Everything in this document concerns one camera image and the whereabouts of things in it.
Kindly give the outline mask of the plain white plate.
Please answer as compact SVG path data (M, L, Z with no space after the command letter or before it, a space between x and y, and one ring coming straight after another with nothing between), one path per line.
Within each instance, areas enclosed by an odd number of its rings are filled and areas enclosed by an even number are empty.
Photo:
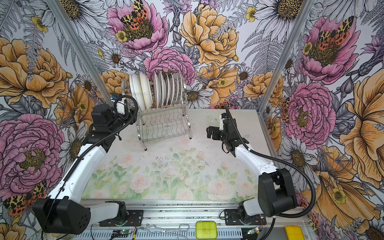
M141 79L140 75L138 74L133 74L132 75L132 86L133 90L132 92L135 93L136 96L136 101L138 102L140 111L143 112L146 110L146 104L145 104L145 99L144 99L144 94L141 86Z

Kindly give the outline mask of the chrome wire dish rack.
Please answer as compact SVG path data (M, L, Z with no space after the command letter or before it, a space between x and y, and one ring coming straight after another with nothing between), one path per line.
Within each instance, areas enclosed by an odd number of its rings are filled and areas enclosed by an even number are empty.
M139 111L137 125L138 139L146 151L148 148L146 144L156 142L160 140L170 139L178 136L188 135L192 138L192 127L188 116L187 110L187 86L185 80L182 77L183 82L183 97L182 102L167 107L167 84L166 84L166 106L162 108L156 108L156 99L154 84L151 85L151 92L153 98L153 106L150 110L143 112ZM130 89L130 77L128 80L122 81L122 93L131 94Z

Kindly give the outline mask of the black striped rim plate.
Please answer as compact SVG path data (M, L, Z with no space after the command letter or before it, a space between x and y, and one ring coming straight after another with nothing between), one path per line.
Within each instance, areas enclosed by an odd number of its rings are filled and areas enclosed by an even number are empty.
M136 100L136 102L138 103L139 111L141 111L142 108L141 108L141 105L140 105L140 100L139 100L138 95L137 95L137 93L136 93L134 75L132 75L132 74L130 74L130 89L131 89L132 97L133 97L133 98Z

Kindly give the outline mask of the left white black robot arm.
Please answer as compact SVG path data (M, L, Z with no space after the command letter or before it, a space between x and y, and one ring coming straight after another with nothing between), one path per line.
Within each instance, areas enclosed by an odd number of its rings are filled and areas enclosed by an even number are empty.
M33 204L33 213L42 233L79 235L87 227L101 223L124 223L128 219L126 205L107 201L94 207L81 205L86 185L94 170L112 146L119 133L136 122L139 106L134 98L123 95L112 106L98 105L93 109L93 124L83 141L79 155L59 184L44 199Z

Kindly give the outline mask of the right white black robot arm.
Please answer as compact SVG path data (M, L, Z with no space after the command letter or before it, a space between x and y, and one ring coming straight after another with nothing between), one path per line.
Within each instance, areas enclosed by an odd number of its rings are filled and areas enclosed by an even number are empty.
M258 156L249 142L239 135L236 120L230 114L221 114L218 127L207 127L207 138L221 141L225 151L245 163L258 177L256 198L239 204L239 220L249 224L255 217L273 217L298 206L290 172L277 168L272 162Z

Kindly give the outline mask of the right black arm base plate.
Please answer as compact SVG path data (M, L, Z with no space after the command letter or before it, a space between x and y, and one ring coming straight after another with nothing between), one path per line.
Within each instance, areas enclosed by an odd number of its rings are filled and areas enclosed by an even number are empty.
M261 226L266 225L267 220L261 215L248 216L238 209L225 209L224 220L227 226Z

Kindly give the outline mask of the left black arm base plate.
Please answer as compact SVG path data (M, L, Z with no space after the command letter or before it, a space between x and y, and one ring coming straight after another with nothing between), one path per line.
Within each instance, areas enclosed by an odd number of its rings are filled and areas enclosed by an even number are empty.
M126 217L116 217L99 222L100 227L140 227L143 220L143 210L127 210Z

